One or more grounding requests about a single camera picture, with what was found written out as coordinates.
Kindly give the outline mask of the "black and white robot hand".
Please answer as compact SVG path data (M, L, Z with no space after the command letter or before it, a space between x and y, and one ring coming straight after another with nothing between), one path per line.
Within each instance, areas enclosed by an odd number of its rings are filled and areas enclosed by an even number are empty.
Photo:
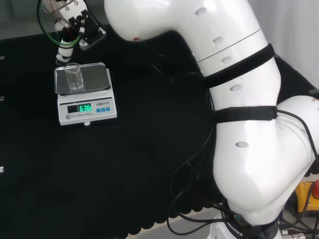
M45 30L40 19L41 8L54 16L57 38ZM36 19L42 33L58 47L58 66L71 62L75 47L86 51L102 41L107 34L105 26L95 17L85 0L38 0Z

